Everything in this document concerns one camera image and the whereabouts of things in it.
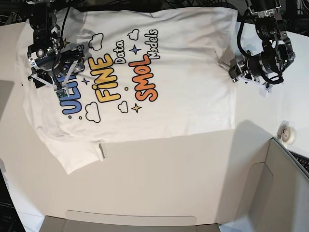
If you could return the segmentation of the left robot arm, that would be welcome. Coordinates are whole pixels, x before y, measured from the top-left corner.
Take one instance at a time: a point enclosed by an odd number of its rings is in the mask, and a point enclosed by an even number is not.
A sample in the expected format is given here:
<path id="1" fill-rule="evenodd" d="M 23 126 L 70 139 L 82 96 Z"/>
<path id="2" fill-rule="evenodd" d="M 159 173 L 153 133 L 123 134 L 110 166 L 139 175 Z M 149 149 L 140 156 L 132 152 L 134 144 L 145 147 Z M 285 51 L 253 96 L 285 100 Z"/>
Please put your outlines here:
<path id="1" fill-rule="evenodd" d="M 243 59 L 229 69 L 232 81 L 252 83 L 269 92 L 274 85 L 284 82 L 283 72 L 294 62 L 295 53 L 286 31 L 281 30 L 278 17 L 281 4 L 278 0 L 246 1 L 237 33 L 237 47 Z M 255 31 L 262 42 L 259 54 L 252 55 L 241 45 L 241 36 L 247 16 L 254 16 Z"/>

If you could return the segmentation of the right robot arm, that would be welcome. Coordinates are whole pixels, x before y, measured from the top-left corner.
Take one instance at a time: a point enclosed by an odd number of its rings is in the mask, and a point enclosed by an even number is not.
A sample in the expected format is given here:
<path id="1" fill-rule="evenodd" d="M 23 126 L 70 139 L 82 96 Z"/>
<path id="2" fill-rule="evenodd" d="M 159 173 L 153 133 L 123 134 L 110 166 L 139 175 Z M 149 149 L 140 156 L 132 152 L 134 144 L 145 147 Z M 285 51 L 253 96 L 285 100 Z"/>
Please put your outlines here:
<path id="1" fill-rule="evenodd" d="M 27 57 L 36 88 L 51 87 L 58 97 L 69 96 L 67 82 L 72 74 L 83 70 L 82 50 L 63 51 L 68 44 L 63 38 L 65 22 L 73 0 L 27 0 L 23 14 L 33 29 L 33 44 Z"/>

